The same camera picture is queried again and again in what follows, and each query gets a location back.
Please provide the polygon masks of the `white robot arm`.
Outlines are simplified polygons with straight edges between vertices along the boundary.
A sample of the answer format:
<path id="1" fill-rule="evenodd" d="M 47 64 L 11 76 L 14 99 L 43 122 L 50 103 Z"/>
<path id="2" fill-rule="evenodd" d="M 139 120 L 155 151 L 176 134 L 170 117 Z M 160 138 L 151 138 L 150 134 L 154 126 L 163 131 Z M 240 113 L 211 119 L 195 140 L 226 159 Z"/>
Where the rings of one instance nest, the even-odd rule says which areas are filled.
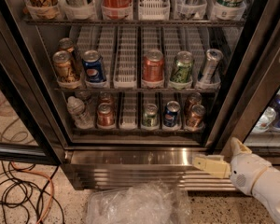
<path id="1" fill-rule="evenodd" d="M 223 155 L 196 155 L 192 165 L 216 178 L 228 178 L 247 196 L 261 202 L 276 224 L 280 224 L 280 171 L 233 137 L 231 161 Z"/>

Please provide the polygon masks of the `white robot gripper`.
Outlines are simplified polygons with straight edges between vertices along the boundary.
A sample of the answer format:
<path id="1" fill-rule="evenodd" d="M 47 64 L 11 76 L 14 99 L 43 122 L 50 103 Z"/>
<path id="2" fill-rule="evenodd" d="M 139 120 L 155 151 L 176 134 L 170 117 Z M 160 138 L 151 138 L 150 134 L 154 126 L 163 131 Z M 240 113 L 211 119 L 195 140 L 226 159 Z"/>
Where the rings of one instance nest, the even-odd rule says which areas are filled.
<path id="1" fill-rule="evenodd" d="M 251 154 L 252 150 L 235 137 L 231 139 L 231 151 L 234 156 L 231 165 L 224 161 L 222 155 L 196 155 L 192 165 L 217 178 L 230 177 L 238 190 L 250 195 L 256 181 L 272 164 Z"/>

